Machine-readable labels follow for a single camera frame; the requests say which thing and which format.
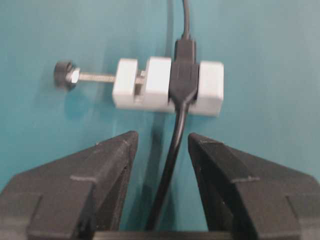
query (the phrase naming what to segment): teal background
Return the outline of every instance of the teal background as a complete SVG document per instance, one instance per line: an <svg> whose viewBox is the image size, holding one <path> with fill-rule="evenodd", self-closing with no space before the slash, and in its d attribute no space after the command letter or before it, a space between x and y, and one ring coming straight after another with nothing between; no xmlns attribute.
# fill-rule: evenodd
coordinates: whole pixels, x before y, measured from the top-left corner
<svg viewBox="0 0 320 240"><path fill-rule="evenodd" d="M197 132L320 179L320 1L191 0L199 61L224 63L217 118L190 115L159 230L206 230L187 135ZM0 1L0 189L16 173L128 130L139 133L121 220L141 230L173 114L115 109L112 86L53 84L58 60L115 73L120 58L172 56L180 0Z"/></svg>

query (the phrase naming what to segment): screw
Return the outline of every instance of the screw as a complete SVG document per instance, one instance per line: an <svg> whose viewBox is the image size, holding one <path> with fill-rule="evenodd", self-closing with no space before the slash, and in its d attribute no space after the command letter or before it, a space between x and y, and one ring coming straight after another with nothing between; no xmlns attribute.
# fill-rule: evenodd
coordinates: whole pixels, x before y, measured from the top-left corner
<svg viewBox="0 0 320 240"><path fill-rule="evenodd" d="M135 84L143 85L145 82L145 74L145 71L138 71ZM76 67L71 61L57 62L53 76L55 85L67 90L73 89L78 81L114 83L116 80L116 77L112 74L80 72L80 68Z"/></svg>

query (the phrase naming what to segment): white plastic block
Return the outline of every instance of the white plastic block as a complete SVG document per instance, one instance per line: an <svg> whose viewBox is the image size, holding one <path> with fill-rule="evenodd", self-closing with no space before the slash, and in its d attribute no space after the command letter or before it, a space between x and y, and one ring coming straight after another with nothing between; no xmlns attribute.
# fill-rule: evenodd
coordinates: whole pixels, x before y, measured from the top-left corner
<svg viewBox="0 0 320 240"><path fill-rule="evenodd" d="M112 90L112 98L117 108L133 105L137 71L138 61L136 59L120 59Z"/></svg>
<svg viewBox="0 0 320 240"><path fill-rule="evenodd" d="M146 66L142 105L154 111L168 107L171 58L151 57Z"/></svg>
<svg viewBox="0 0 320 240"><path fill-rule="evenodd" d="M202 61L199 66L198 94L191 114L218 116L224 100L224 65Z"/></svg>

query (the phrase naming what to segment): black knob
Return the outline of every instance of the black knob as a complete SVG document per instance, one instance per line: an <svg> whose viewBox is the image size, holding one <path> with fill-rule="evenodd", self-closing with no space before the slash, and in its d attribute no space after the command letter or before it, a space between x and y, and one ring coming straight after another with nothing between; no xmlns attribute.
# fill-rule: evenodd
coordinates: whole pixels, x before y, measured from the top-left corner
<svg viewBox="0 0 320 240"><path fill-rule="evenodd" d="M72 73L75 66L71 61L58 61L54 68L54 83L57 88L72 90L76 84L72 82Z"/></svg>

